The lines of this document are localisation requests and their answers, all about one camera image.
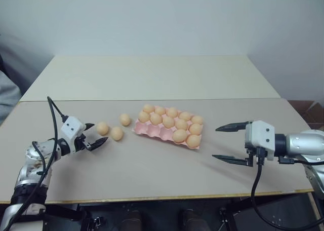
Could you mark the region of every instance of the pink egg carton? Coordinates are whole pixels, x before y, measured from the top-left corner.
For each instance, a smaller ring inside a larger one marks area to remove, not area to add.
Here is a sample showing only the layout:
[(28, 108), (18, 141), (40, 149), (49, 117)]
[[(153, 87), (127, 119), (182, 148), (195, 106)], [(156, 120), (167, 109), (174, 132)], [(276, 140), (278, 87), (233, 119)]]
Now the pink egg carton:
[[(163, 114), (161, 115), (162, 118), (164, 117), (167, 117), (167, 114)], [(175, 120), (175, 123), (179, 120), (178, 117), (175, 117), (174, 118)], [(189, 127), (193, 124), (191, 120), (187, 121), (187, 124), (188, 124), (188, 129), (187, 129), (187, 134), (188, 136), (191, 134), (190, 131), (189, 131)], [(185, 145), (187, 146), (188, 148), (190, 149), (199, 149), (199, 146), (197, 147), (189, 147), (188, 144), (186, 143), (186, 141), (184, 142), (181, 142), (181, 143), (176, 143), (173, 139), (172, 139), (172, 135), (173, 133), (177, 130), (176, 126), (173, 126), (171, 128), (166, 128), (163, 123), (160, 123), (158, 125), (153, 125), (151, 123), (151, 121), (147, 121), (145, 123), (142, 123), (140, 122), (138, 119), (135, 121), (135, 127), (133, 128), (133, 131), (136, 133), (136, 134), (139, 134), (139, 135), (147, 135), (149, 137), (157, 137), (163, 141), (171, 141), (177, 145)]]

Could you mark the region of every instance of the table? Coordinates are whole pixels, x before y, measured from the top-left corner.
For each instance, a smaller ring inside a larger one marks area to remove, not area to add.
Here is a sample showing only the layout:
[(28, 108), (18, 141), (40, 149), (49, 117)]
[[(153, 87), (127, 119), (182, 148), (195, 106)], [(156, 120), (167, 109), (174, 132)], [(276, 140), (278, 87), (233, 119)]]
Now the table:
[[(300, 132), (307, 124), (290, 104), (274, 99), (156, 100), (156, 101), (61, 101), (65, 114), (85, 123), (107, 121), (119, 125), (118, 115), (127, 112), (136, 118), (144, 103), (175, 106), (202, 115), (206, 123), (199, 150), (138, 136), (123, 127), (121, 142), (113, 140), (89, 152), (65, 156), (53, 165), (47, 203), (87, 203), (134, 200), (249, 196), (256, 168), (230, 165), (212, 154), (245, 158), (244, 131), (215, 132), (232, 122), (264, 120), (277, 133)], [(21, 102), (0, 127), (5, 151), (0, 158), (0, 202), (8, 203), (17, 174), (31, 141), (53, 137), (47, 102)], [(87, 135), (97, 139), (95, 129)], [(257, 189), (259, 195), (311, 191), (302, 165), (279, 165), (266, 161)]]
[(247, 56), (55, 56), (20, 101), (279, 98)]

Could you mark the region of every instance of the cardboard box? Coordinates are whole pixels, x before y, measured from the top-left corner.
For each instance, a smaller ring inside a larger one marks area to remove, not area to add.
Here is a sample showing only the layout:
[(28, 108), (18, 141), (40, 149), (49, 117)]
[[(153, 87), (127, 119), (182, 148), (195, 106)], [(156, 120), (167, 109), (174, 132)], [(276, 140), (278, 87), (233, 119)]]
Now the cardboard box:
[(289, 100), (311, 129), (324, 129), (324, 108), (314, 101)]

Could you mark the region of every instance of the brown egg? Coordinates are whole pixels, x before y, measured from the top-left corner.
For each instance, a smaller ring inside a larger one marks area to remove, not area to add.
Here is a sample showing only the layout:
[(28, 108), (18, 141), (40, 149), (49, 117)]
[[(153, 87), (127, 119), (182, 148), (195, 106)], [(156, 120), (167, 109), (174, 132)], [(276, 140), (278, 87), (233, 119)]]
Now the brown egg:
[(138, 114), (138, 120), (142, 123), (145, 123), (150, 120), (150, 115), (147, 112), (141, 111)]
[(144, 111), (144, 112), (147, 112), (147, 113), (151, 113), (151, 112), (154, 111), (154, 106), (151, 105), (151, 104), (146, 104), (146, 105), (144, 105), (144, 107), (143, 107), (143, 111)]
[(194, 124), (200, 124), (202, 125), (204, 122), (204, 119), (201, 116), (195, 115), (191, 118), (191, 122), (193, 122)]
[(193, 135), (200, 135), (201, 134), (202, 127), (200, 124), (192, 124), (189, 127), (189, 131)]
[(161, 116), (166, 113), (166, 109), (161, 106), (158, 106), (155, 108), (154, 112), (158, 113)]
[(167, 128), (167, 129), (174, 127), (174, 124), (175, 124), (174, 118), (171, 118), (169, 116), (164, 117), (162, 122), (163, 122), (163, 125), (165, 126), (165, 128)]
[(103, 135), (106, 135), (108, 133), (109, 126), (107, 125), (106, 122), (99, 122), (96, 125), (96, 129), (97, 129), (98, 134), (103, 136)]
[(119, 116), (119, 121), (123, 126), (128, 126), (131, 123), (130, 115), (127, 113), (122, 113)]
[(190, 135), (188, 136), (186, 143), (190, 148), (198, 147), (200, 144), (200, 137), (197, 135)]
[(187, 132), (182, 129), (176, 130), (172, 135), (172, 139), (176, 143), (184, 142), (186, 140), (186, 138), (187, 138)]
[(159, 114), (157, 113), (153, 113), (151, 115), (151, 123), (155, 126), (157, 126), (158, 124), (162, 123), (162, 116), (160, 116)]
[(176, 122), (177, 129), (187, 130), (188, 129), (188, 123), (185, 120), (179, 119)]
[(122, 139), (124, 132), (121, 127), (115, 126), (111, 129), (111, 138), (114, 139), (115, 141), (119, 141)]
[(171, 118), (175, 118), (178, 116), (178, 110), (174, 107), (171, 107), (168, 109), (167, 116)]
[(184, 111), (179, 114), (179, 118), (188, 121), (191, 118), (191, 114), (187, 111)]

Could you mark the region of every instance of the table edge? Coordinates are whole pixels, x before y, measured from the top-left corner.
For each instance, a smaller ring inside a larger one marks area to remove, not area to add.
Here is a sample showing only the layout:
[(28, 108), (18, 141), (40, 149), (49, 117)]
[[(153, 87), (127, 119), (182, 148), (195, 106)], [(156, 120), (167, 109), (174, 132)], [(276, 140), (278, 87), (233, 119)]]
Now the table edge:
[[(259, 192), (256, 196), (275, 196), (298, 193), (312, 192), (313, 189), (297, 189), (292, 191), (271, 191)], [(169, 196), (169, 197), (134, 197), (134, 198), (117, 198), (117, 199), (94, 199), (94, 200), (71, 200), (71, 201), (46, 201), (45, 204), (85, 204), (85, 203), (109, 203), (109, 202), (139, 202), (139, 201), (161, 201), (161, 200), (190, 200), (190, 199), (209, 199), (209, 198), (236, 198), (249, 197), (251, 193), (241, 194), (217, 194), (217, 195), (193, 195), (193, 196)], [(10, 201), (0, 201), (0, 204), (10, 204)]]

